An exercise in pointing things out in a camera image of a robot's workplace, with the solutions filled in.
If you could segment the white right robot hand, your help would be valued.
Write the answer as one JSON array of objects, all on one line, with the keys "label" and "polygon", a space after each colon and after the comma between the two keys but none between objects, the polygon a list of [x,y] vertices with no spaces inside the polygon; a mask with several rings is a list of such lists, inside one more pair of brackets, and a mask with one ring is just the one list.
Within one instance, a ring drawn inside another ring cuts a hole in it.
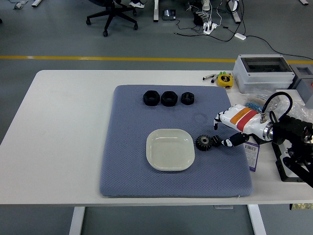
[{"label": "white right robot hand", "polygon": [[214,129],[218,129],[218,123],[238,131],[236,134],[225,140],[218,140],[219,144],[228,147],[238,146],[249,140],[250,136],[255,135],[263,141],[270,141],[271,125],[268,121],[261,120],[261,114],[257,111],[236,104],[228,110],[219,112],[214,118]]}]

